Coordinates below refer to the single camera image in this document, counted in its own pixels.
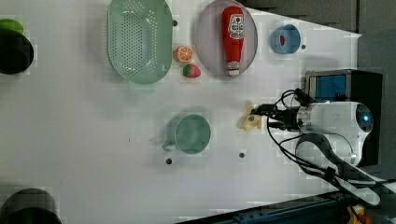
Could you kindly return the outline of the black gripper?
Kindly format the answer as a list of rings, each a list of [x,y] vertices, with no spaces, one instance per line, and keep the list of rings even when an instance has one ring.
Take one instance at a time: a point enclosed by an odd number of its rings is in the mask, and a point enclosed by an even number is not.
[[[268,114],[272,121],[267,122],[267,127],[282,131],[299,131],[297,113],[297,107],[281,110],[276,105],[271,104],[262,104],[251,110],[252,115]]]

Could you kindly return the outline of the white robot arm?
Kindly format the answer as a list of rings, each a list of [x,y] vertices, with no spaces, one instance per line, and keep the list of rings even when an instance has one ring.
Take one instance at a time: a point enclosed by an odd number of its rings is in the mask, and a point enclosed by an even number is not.
[[[267,117],[267,128],[299,132],[295,150],[282,151],[304,173],[318,177],[364,202],[380,204],[380,189],[395,191],[395,182],[358,167],[362,148],[374,129],[370,109],[357,102],[311,103],[289,107],[260,105],[249,115]]]

